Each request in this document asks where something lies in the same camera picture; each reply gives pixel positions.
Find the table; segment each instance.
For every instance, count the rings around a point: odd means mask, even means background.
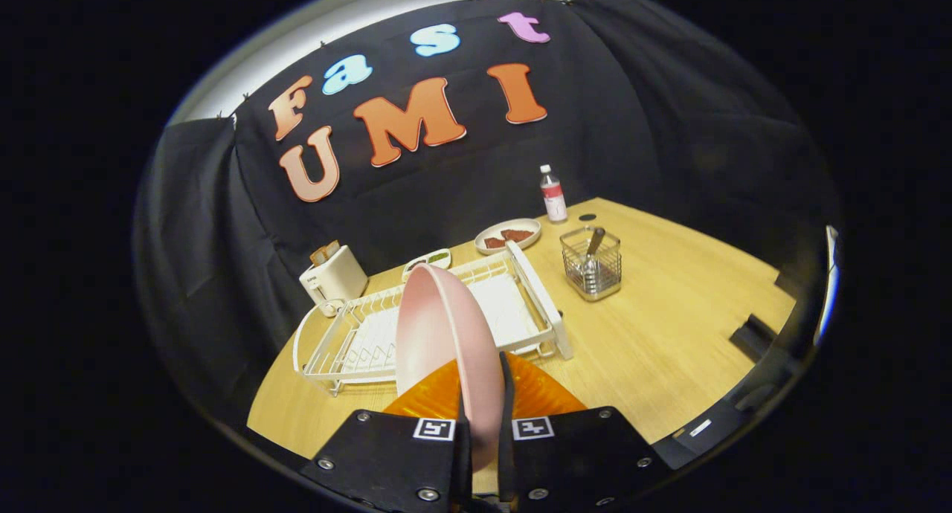
[[[581,222],[582,214],[597,218]],[[575,356],[534,363],[588,407],[614,405],[649,443],[677,431],[744,378],[753,363],[728,339],[750,314],[779,332],[793,309],[795,299],[774,285],[774,267],[711,236],[598,198],[570,206],[568,215],[561,224],[538,217],[540,239],[524,253],[565,313]],[[621,239],[622,288],[594,303],[572,289],[562,267],[559,236],[584,225]],[[450,251],[453,266],[480,258],[472,242]],[[371,276],[364,295],[400,285],[401,271]],[[312,353],[330,321],[309,323],[300,334],[301,355]],[[295,372],[289,341],[258,389],[248,427],[312,458],[351,412],[380,411],[395,398],[392,381],[348,384],[331,397]],[[495,490],[495,465],[473,475],[473,492]]]

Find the small white dish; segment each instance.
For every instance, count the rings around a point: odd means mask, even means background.
[[[483,255],[493,255],[497,252],[503,251],[506,249],[506,246],[503,245],[500,248],[487,248],[486,247],[486,238],[498,238],[503,239],[502,231],[504,230],[523,230],[533,233],[528,238],[523,239],[523,241],[516,242],[516,245],[520,249],[528,248],[528,246],[533,245],[538,239],[538,236],[541,235],[541,224],[540,222],[535,221],[535,219],[522,218],[522,219],[510,219],[507,222],[501,222],[487,228],[483,232],[480,232],[476,236],[476,240],[473,241],[473,245],[476,245],[476,249],[483,253]]]
[[[428,265],[434,267],[447,269],[452,262],[453,256],[449,253],[449,249],[437,249],[436,251],[418,256],[412,259],[412,261],[407,262],[407,265],[404,266],[404,273],[401,275],[401,280],[406,283],[411,275],[411,269],[414,269],[414,266],[418,265],[418,263],[428,263]]]

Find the black curtain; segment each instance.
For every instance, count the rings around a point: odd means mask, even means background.
[[[496,19],[519,11],[551,41],[521,41]],[[451,23],[459,48],[422,58],[408,36]],[[322,94],[327,67],[363,54],[374,73]],[[526,63],[548,110],[510,124],[486,69]],[[269,104],[303,75],[302,123],[277,143]],[[353,109],[407,104],[420,80],[448,80],[462,140],[371,167]],[[340,164],[329,197],[303,202],[278,160],[321,126]],[[698,229],[795,279],[823,273],[823,226],[839,213],[823,159],[783,97],[710,35],[646,0],[475,0],[435,5],[331,42],[269,80],[235,121],[167,128],[143,177],[134,228],[139,294],[173,375],[200,404],[244,424],[257,385],[312,307],[298,276],[331,239],[368,274],[466,242],[494,222],[543,214],[538,166],[569,204],[591,197]]]

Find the white dish rack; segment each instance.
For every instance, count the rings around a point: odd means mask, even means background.
[[[562,316],[526,254],[514,242],[507,242],[504,251],[448,271],[476,297],[500,351],[535,350],[541,357],[558,351],[562,358],[572,358]],[[395,381],[396,323],[404,287],[394,286],[344,304],[307,363],[300,365],[300,333],[316,309],[310,310],[295,331],[295,370],[335,397],[345,384]],[[544,341],[552,341],[555,349],[541,351]]]

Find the black sticker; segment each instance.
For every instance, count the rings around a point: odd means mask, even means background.
[[[555,437],[552,422],[548,421],[548,417],[513,419],[512,438],[516,441],[531,441],[531,439],[545,437]]]
[[[452,441],[455,429],[455,419],[421,418],[417,422],[414,438],[425,441]]]

